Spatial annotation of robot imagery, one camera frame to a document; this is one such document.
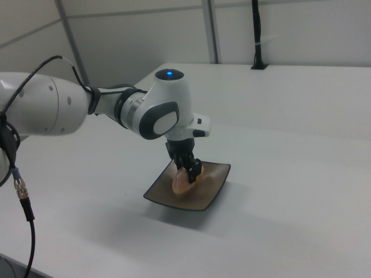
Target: white table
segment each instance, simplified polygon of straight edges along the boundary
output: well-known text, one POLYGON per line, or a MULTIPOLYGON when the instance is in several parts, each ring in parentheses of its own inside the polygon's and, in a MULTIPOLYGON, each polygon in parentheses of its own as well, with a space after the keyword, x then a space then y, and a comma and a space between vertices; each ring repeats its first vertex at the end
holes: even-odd
MULTIPOLYGON (((17 165, 35 213, 33 267, 53 277, 369 277, 371 69, 165 64, 210 115, 200 159, 232 165, 205 212, 142 195, 169 162, 105 116, 30 137, 17 165)), ((154 71, 137 86, 149 89, 154 71)), ((26 263, 30 229, 0 189, 0 253, 26 263)))

